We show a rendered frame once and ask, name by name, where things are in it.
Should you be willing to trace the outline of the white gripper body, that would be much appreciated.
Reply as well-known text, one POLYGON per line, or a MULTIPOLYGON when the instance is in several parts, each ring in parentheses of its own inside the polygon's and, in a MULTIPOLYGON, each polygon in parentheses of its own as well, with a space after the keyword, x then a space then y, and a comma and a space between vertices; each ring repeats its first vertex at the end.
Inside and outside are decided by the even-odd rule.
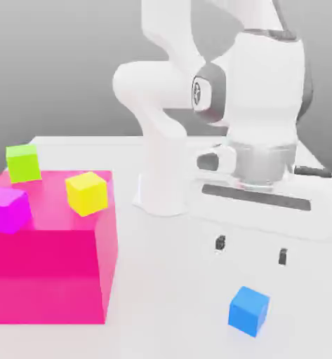
POLYGON ((217 179, 192 185, 195 217, 283 236, 332 237, 332 178, 287 175, 267 191, 250 191, 217 179))

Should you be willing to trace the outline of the small blue cube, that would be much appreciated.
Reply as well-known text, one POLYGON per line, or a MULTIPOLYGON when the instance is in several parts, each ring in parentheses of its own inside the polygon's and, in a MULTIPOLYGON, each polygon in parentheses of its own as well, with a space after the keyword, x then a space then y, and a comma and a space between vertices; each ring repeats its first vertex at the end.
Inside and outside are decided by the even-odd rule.
POLYGON ((228 325, 256 337, 267 317, 270 297, 242 286, 230 302, 228 325))

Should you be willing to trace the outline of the small yellow cube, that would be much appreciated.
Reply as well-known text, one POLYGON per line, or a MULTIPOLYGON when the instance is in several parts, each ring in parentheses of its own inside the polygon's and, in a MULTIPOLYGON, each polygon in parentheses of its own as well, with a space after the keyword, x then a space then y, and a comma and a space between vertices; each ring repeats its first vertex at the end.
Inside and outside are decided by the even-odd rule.
POLYGON ((81 217, 108 207, 107 182, 94 172, 85 172, 65 180, 67 202, 81 217))

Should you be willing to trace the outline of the small green cube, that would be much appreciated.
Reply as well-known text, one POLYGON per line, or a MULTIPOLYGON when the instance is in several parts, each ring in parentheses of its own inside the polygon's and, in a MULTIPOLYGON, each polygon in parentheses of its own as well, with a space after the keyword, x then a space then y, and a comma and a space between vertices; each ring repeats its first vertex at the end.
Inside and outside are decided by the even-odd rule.
POLYGON ((6 147, 6 162, 12 184, 41 180, 38 154, 34 144, 6 147))

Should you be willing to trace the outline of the small magenta cube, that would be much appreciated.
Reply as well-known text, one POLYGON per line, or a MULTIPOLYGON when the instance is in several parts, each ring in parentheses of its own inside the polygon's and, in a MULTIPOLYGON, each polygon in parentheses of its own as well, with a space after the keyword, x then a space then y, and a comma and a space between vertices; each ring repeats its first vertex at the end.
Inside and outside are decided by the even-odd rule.
POLYGON ((32 218, 26 191, 0 188, 0 233, 13 234, 32 218))

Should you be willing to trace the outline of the large pink box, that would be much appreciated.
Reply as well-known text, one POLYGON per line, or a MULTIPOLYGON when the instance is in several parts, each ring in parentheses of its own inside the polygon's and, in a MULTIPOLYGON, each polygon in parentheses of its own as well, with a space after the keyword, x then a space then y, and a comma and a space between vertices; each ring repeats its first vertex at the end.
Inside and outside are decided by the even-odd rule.
POLYGON ((32 220, 0 233, 0 324, 103 324, 118 255, 112 173, 106 209, 81 217, 68 205, 71 171, 44 171, 19 183, 32 220))

